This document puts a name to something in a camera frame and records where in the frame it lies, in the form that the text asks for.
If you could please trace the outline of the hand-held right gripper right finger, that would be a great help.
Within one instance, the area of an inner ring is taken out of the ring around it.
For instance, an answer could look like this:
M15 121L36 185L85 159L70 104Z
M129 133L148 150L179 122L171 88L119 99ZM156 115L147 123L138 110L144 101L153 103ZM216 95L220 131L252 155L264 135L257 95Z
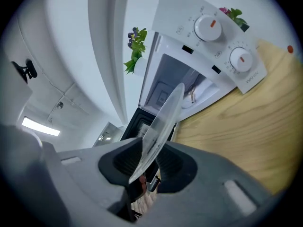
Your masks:
M147 225L255 225L273 197L230 160L168 142L157 157L161 183Z

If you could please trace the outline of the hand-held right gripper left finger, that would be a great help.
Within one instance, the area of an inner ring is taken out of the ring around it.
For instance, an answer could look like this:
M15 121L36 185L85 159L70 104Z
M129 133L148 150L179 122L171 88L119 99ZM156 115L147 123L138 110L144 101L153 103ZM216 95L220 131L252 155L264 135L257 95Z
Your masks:
M61 162L80 189L98 206L127 221L141 214L131 203L143 196L143 176L132 183L142 157L142 138L130 138L80 150L60 152Z

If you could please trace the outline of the clear glass plate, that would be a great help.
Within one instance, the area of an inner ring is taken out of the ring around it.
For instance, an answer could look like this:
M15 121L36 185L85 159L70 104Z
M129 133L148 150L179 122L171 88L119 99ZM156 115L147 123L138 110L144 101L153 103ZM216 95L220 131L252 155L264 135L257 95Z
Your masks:
M143 137L142 156L128 183L138 179L159 155L177 122L185 92L179 83L172 91Z

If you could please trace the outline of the glass partition window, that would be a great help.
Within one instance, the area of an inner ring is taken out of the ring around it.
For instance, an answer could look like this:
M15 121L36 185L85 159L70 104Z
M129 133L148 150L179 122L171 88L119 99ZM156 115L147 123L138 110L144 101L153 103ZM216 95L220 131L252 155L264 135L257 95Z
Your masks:
M112 123L108 122L98 137L98 140L95 142L93 147L103 146L106 144L112 144L120 141L123 135L123 130L116 127Z

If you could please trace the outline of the long ceiling light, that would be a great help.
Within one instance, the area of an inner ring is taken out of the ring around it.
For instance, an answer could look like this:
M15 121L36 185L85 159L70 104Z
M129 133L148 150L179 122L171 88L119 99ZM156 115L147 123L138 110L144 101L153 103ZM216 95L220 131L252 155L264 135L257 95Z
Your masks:
M24 119L22 121L22 126L35 130L35 131L38 131L38 132L41 132L41 133L44 133L44 134L52 135L52 136L59 136L59 134L60 134L59 130L39 124L27 117L24 117Z

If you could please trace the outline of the green leafy potted plant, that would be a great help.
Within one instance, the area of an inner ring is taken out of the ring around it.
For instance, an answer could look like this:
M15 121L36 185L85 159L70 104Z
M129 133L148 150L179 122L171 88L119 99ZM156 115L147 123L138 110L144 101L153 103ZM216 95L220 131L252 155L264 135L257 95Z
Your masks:
M142 56L133 57L130 61L124 64L126 66L125 72L132 73L137 76L144 76L147 68L147 60Z

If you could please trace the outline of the small white microwave knob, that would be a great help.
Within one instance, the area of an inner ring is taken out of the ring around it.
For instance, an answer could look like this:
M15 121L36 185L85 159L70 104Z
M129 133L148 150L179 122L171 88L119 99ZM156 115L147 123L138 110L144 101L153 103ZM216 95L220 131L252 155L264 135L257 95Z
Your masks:
M249 71L253 64L253 56L242 47L236 47L230 54L231 65L239 72Z

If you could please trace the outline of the purple flower potted plant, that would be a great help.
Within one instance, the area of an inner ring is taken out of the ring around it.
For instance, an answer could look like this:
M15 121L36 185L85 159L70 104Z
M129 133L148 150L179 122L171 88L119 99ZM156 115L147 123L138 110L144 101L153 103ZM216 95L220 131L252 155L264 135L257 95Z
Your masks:
M127 36L129 39L127 46L132 50L131 59L139 59L146 51L144 42L147 36L147 29L143 28L140 30L138 27L133 27L132 32L129 32Z

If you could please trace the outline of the large white microwave knob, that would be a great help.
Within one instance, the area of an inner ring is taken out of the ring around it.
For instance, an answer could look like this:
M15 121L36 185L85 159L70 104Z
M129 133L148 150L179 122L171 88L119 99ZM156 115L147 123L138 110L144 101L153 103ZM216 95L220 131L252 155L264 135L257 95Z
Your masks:
M222 26L214 16L205 14L194 22L194 32L203 41L212 42L221 36Z

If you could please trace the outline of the pink flower potted plant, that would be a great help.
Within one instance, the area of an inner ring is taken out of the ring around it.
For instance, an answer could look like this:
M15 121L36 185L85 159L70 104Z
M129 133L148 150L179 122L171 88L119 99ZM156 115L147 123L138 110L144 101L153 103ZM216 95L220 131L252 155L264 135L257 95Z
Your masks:
M233 20L243 32L246 32L249 29L249 25L247 22L240 18L240 15L242 15L242 11L239 9L228 9L226 7L219 8L220 11L222 11L224 14L226 14L231 20Z

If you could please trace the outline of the white microwave oven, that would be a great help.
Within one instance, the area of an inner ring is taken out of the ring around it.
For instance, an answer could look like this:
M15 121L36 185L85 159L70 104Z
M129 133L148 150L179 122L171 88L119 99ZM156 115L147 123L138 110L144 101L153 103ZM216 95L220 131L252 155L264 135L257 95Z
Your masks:
M211 15L222 26L221 36L212 42L200 39L194 22ZM239 72L230 54L242 47L253 56L249 71ZM136 108L155 116L179 83L185 92L178 120L184 120L220 100L233 89L247 93L267 70L256 46L222 11L205 0L159 0L152 24L152 44Z

